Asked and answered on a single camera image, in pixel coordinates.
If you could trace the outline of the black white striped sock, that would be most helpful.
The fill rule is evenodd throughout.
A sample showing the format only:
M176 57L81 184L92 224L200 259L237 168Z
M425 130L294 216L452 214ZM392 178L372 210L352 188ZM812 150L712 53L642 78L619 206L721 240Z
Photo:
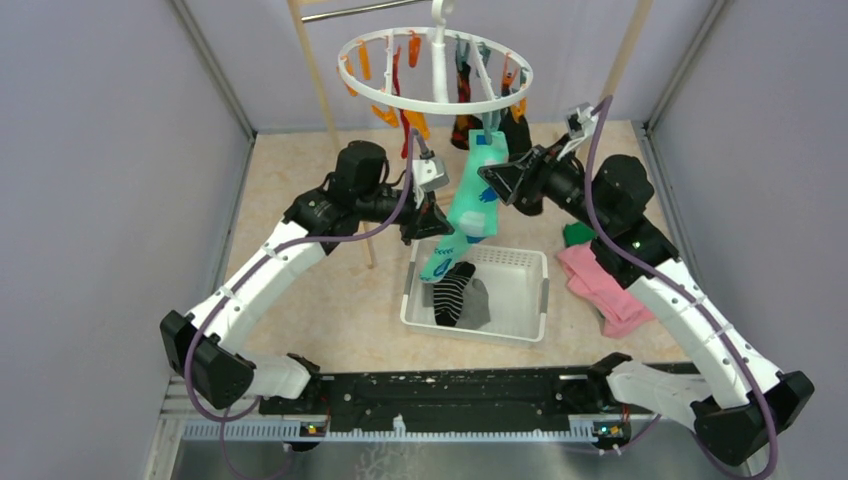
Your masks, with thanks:
M476 266L461 261L433 285L432 305L438 326L454 327L460 319L465 288L471 283Z

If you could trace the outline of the white perforated plastic basket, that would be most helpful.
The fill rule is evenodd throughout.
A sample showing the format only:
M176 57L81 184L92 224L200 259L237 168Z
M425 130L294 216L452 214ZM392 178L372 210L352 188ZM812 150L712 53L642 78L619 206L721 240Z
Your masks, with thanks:
M413 244L400 322L408 330L454 339L532 347L545 333L549 275L547 256L535 250L475 245L463 257L476 267L474 277L486 287L488 307L485 323L462 320L458 327L436 323L433 304L425 300L422 267L436 249L434 239Z

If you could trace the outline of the teal patterned sock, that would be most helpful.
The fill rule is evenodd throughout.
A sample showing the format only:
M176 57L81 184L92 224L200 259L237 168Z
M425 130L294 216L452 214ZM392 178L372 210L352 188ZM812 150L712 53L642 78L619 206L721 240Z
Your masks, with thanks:
M508 154L503 132L486 134L482 129L469 131L469 153L447 216L454 232L439 241L421 268L419 279L422 282L440 281L473 244L497 234L499 197L478 170L505 163Z

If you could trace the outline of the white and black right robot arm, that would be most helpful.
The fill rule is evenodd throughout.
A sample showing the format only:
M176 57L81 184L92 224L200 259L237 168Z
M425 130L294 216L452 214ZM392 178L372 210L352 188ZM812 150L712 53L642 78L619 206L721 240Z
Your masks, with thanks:
M733 471L766 453L761 477L778 466L778 437L814 393L800 371L783 372L753 348L698 287L678 250L645 216L654 190L635 157L581 165L558 147L537 146L479 176L525 214L549 200L592 226L601 268L672 335L697 375L684 377L613 353L591 367L586 397L600 412L638 406L687 428L709 460Z

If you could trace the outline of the grey sock with black stripes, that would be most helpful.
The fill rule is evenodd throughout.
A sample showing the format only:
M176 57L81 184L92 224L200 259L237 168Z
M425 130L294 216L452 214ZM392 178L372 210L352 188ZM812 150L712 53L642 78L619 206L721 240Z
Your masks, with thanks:
M472 278L463 291L463 304L456 327L465 330L480 330L491 321L489 294L485 284Z

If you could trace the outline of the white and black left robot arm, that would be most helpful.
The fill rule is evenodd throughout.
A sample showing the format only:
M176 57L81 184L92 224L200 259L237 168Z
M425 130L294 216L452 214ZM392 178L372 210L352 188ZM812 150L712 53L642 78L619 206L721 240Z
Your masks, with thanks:
M250 395L282 397L297 413L314 410L321 397L315 364L295 354L244 353L263 314L340 244L367 240L391 225L404 244L452 232L435 195L449 182L444 163L418 135L408 147L404 172L391 182L384 148L350 142L334 170L296 197L245 265L187 313L170 311L161 320L168 363L204 417L220 421L224 410ZM371 233L360 232L363 222L373 224Z

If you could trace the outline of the white round sock hanger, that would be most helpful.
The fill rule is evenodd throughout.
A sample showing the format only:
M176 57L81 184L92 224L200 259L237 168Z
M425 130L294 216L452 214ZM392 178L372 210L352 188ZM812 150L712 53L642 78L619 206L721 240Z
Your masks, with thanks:
M471 33L451 30L447 27L448 16L453 12L453 1L433 1L430 14L431 27L393 27L362 34L347 42L336 56L338 74L347 88L377 104L432 115L479 115L492 113L520 103L531 86L534 85L534 71L530 63L515 50L488 38ZM404 97L393 92L395 43L403 37L418 37L429 43L432 98L421 100ZM484 99L476 102L460 103L450 99L448 86L448 49L449 40L460 40L470 47L472 68L479 72L482 81ZM348 67L350 57L361 47L372 43L382 43L386 56L386 68L382 74L382 86L372 87L363 78L354 75ZM489 75L483 52L489 50L494 56L506 61L507 73L512 76L513 85L508 93L501 93L501 82Z

